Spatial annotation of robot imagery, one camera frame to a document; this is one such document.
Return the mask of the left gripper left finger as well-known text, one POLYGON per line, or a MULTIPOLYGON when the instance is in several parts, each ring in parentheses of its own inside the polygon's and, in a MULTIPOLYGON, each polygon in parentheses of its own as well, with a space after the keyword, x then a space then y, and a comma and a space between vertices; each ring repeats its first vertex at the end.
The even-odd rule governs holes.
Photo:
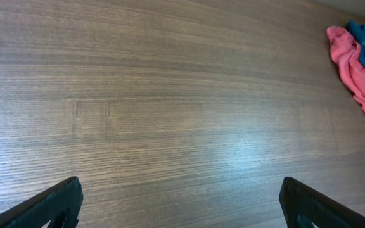
POLYGON ((0 214, 0 228, 75 228, 83 202, 82 186, 69 177, 0 214))

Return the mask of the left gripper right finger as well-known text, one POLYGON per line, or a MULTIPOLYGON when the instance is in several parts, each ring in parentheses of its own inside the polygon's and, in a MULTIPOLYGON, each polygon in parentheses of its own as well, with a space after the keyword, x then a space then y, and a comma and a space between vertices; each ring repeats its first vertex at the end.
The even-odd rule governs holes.
POLYGON ((288 228, 365 228, 365 216, 293 177, 283 179, 279 202, 288 228))

